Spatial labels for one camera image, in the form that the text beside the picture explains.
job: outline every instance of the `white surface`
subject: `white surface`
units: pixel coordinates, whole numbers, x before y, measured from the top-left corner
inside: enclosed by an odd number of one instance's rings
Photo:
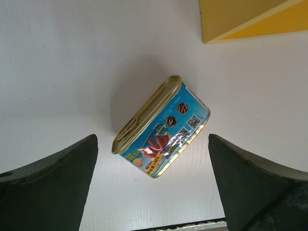
[[[221,218],[209,132],[308,171],[307,64],[308,33],[204,45],[198,0],[1,0],[0,172],[95,133],[81,231]],[[212,116],[152,180],[111,144],[174,74]]]

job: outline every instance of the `canned meat tin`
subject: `canned meat tin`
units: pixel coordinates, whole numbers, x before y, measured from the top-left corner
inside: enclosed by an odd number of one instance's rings
[[[208,107],[171,76],[119,132],[112,153],[152,178],[159,177],[191,143],[210,117]]]

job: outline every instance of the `yellow block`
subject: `yellow block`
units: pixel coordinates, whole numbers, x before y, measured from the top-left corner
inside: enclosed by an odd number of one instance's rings
[[[308,0],[200,0],[204,43],[308,30]]]

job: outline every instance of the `food image on label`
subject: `food image on label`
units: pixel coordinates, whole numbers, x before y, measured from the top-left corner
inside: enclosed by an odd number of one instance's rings
[[[177,119],[174,116],[169,116],[166,119],[166,124],[168,127],[174,127],[177,124]]]
[[[134,163],[134,165],[136,165],[138,167],[142,167],[143,166],[142,158],[134,159],[133,163]]]
[[[185,114],[188,111],[188,105],[187,103],[180,103],[178,105],[178,112],[181,114]]]
[[[162,151],[169,142],[169,137],[167,134],[160,136],[155,135],[156,141],[153,138],[150,138],[148,142],[151,146],[147,146],[146,148],[141,148],[142,156],[145,158],[154,158],[160,151]]]

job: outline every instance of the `blue can label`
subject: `blue can label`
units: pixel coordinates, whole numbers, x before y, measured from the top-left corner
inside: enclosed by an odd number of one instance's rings
[[[179,92],[121,156],[150,177],[158,177],[209,116],[210,110],[183,83]]]

